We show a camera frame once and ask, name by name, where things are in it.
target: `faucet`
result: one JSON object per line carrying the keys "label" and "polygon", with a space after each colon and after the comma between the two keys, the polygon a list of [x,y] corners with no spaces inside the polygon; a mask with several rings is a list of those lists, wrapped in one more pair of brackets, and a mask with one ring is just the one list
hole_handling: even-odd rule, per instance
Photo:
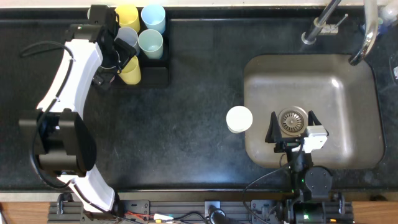
{"label": "faucet", "polygon": [[[307,32],[304,32],[301,36],[304,44],[314,44],[317,40],[323,28],[326,26],[326,21],[329,19],[332,12],[337,8],[341,0],[331,0],[327,7],[323,10],[321,15],[314,19],[313,24]],[[376,40],[377,30],[379,28],[378,14],[377,14],[377,1],[376,0],[364,0],[366,30],[365,37],[363,40],[362,47],[358,50],[358,53],[353,54],[349,58],[350,65],[357,65],[362,61],[363,58],[371,51],[374,41]],[[347,17],[347,15],[333,27],[336,29],[338,25]]]}

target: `stainless steel sink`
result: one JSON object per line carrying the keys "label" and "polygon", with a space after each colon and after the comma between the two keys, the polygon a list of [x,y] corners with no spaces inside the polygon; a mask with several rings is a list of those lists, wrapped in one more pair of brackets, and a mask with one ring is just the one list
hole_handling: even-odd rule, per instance
{"label": "stainless steel sink", "polygon": [[366,62],[348,63],[349,55],[261,55],[244,69],[244,105],[253,114],[246,151],[260,166],[279,167],[281,154],[264,142],[273,111],[284,136],[297,136],[312,110],[330,133],[315,165],[331,169],[374,167],[384,141],[373,72]]}

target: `drain strainer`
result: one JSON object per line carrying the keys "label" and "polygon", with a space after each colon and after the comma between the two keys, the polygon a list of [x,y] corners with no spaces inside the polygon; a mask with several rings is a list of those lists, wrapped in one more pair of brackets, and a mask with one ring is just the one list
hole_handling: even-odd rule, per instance
{"label": "drain strainer", "polygon": [[279,113],[279,125],[281,130],[288,135],[298,135],[306,126],[306,112],[298,106],[286,108]]}

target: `countertop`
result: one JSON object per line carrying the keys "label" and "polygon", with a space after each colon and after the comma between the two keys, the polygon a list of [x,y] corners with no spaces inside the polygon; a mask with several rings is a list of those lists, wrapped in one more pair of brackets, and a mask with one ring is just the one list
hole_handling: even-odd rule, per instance
{"label": "countertop", "polygon": [[[29,163],[18,127],[23,110],[46,94],[62,52],[19,58],[25,46],[63,41],[86,9],[6,10],[0,16],[0,191],[52,191]],[[96,165],[116,190],[242,189],[272,169],[253,163],[244,133],[232,134],[225,116],[243,105],[243,68],[262,54],[351,54],[362,44],[362,8],[340,8],[330,22],[350,16],[338,35],[303,45],[320,9],[167,9],[170,85],[164,89],[90,88],[84,122],[97,143]],[[386,153],[373,169],[332,170],[335,190],[394,189],[398,186],[398,29],[379,38],[366,61],[374,69]],[[262,190],[289,191],[283,172],[264,180]]]}

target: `white wall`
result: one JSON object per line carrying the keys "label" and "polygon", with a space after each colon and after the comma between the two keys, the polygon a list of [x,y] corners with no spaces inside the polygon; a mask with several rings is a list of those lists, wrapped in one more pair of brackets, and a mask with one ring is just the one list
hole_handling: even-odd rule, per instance
{"label": "white wall", "polygon": [[[324,6],[330,0],[0,0],[0,8],[20,7],[89,7],[106,3],[109,6],[133,3],[146,6],[151,3],[163,6]],[[385,5],[389,0],[375,0]],[[363,0],[342,0],[340,6],[360,6]]]}

